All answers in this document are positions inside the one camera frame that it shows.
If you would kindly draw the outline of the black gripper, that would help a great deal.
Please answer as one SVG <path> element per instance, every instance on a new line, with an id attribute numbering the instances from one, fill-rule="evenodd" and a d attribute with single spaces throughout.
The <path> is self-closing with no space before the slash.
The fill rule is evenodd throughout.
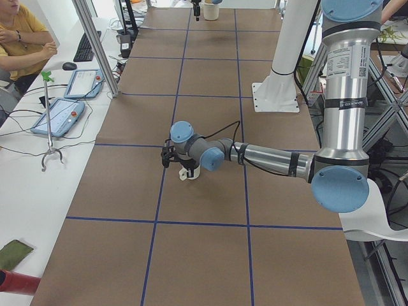
<path id="1" fill-rule="evenodd" d="M 180 163 L 187 170 L 187 178 L 193 178 L 196 161 L 194 159 L 182 159 Z"/>

